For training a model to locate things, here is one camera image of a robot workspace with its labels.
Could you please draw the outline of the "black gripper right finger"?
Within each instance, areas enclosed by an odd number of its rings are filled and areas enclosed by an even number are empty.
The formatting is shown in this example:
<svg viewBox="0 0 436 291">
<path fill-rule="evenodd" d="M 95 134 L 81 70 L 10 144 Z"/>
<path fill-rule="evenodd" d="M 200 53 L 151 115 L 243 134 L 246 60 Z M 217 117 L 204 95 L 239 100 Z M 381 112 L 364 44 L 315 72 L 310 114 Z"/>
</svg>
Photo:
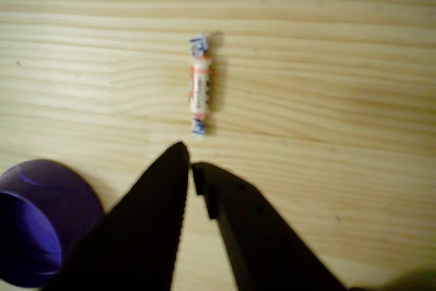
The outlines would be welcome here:
<svg viewBox="0 0 436 291">
<path fill-rule="evenodd" d="M 191 168 L 239 290 L 345 289 L 254 185 L 210 163 Z"/>
</svg>

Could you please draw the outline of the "black ribbed gripper left finger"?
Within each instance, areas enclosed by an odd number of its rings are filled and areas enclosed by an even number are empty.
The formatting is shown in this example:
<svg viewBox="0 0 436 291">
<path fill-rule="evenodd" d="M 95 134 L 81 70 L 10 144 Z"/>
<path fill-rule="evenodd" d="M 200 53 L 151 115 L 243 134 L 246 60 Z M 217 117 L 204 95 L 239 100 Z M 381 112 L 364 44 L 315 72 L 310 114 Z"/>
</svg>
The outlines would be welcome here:
<svg viewBox="0 0 436 291">
<path fill-rule="evenodd" d="M 79 242 L 44 290 L 170 290 L 187 199 L 189 153 L 178 142 Z"/>
</svg>

